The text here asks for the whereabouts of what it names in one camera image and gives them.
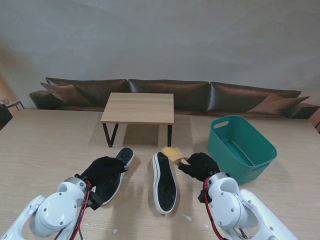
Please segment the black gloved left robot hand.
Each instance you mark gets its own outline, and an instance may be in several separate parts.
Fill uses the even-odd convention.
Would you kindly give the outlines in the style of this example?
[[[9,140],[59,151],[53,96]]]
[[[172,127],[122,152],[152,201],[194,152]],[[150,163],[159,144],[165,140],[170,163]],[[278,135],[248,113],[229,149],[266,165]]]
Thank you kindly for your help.
[[[103,156],[94,160],[79,177],[89,181],[92,187],[96,187],[126,170],[126,164],[120,159]]]

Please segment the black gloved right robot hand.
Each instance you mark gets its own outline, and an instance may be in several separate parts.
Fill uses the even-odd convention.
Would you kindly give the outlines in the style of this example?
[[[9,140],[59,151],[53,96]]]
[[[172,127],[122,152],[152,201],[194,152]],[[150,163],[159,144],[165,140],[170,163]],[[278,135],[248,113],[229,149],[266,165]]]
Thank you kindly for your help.
[[[186,162],[187,164],[180,163],[178,168],[185,174],[201,182],[221,172],[218,164],[204,152],[192,154]]]

